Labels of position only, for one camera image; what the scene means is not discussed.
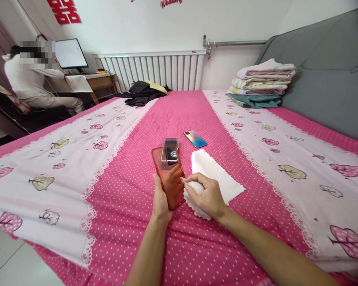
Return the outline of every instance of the white hoodie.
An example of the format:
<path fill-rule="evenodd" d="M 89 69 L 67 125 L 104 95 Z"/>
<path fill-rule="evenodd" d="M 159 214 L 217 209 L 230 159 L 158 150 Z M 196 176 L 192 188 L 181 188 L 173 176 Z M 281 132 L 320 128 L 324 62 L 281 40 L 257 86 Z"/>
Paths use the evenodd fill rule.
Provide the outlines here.
<path fill-rule="evenodd" d="M 28 99 L 36 96 L 53 96 L 44 89 L 44 76 L 64 79 L 65 75 L 59 70 L 29 70 L 20 68 L 20 55 L 3 56 L 6 61 L 4 70 L 13 91 L 19 99 Z"/>

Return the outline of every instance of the hand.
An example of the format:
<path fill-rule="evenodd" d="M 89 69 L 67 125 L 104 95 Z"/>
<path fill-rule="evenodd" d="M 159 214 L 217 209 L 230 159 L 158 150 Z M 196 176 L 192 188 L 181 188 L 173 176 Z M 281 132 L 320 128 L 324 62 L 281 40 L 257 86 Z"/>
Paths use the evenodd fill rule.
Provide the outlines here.
<path fill-rule="evenodd" d="M 153 177 L 155 179 L 155 193 L 151 220 L 167 225 L 172 218 L 173 212 L 168 209 L 167 197 L 162 189 L 159 176 L 154 174 Z"/>
<path fill-rule="evenodd" d="M 220 192 L 218 181 L 207 178 L 202 173 L 192 174 L 185 181 L 196 181 L 205 187 L 203 194 L 198 195 L 190 185 L 185 184 L 185 188 L 194 202 L 206 214 L 219 220 L 226 212 L 227 206 Z"/>

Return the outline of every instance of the white cleaning cloth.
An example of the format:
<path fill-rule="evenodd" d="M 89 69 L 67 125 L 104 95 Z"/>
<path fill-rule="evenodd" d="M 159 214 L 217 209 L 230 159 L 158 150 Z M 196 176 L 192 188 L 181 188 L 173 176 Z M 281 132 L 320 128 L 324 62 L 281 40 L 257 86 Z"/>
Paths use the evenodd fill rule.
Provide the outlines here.
<path fill-rule="evenodd" d="M 222 197 L 226 205 L 245 191 L 245 188 L 237 183 L 204 149 L 193 152 L 191 155 L 191 161 L 193 174 L 199 172 L 206 177 L 219 182 Z M 199 186 L 193 186 L 192 183 L 188 184 L 193 187 L 199 195 L 203 193 L 203 186 L 201 189 Z M 211 219 L 210 216 L 204 213 L 190 198 L 186 189 L 184 189 L 184 199 L 186 200 L 188 206 L 194 210 L 195 215 L 207 220 Z"/>

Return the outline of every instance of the red wall decoration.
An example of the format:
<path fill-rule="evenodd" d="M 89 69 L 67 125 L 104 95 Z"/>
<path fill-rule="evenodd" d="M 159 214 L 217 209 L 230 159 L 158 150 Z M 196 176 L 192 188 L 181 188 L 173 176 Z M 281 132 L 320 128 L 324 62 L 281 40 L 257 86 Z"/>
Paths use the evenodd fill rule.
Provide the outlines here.
<path fill-rule="evenodd" d="M 179 3 L 182 4 L 183 0 L 162 0 L 160 2 L 160 6 L 163 8 L 165 8 L 168 5 L 174 4 L 174 3 Z"/>
<path fill-rule="evenodd" d="M 82 23 L 73 0 L 48 0 L 60 25 Z"/>

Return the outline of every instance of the bed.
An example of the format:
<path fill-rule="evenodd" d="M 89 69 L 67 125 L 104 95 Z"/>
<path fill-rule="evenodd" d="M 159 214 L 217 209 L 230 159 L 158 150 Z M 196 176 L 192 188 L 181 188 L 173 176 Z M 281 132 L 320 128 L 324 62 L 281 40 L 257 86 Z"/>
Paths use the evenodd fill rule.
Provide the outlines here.
<path fill-rule="evenodd" d="M 245 109 L 226 90 L 172 91 L 144 107 L 114 98 L 2 146 L 0 228 L 68 286 L 122 285 L 152 212 L 151 150 L 179 138 L 190 174 L 196 149 L 183 132 L 193 129 L 246 188 L 231 208 L 326 271 L 358 274 L 358 141 L 292 111 L 303 80 L 287 108 Z M 186 203 L 169 224 L 162 275 L 163 285 L 270 284 L 243 245 Z"/>

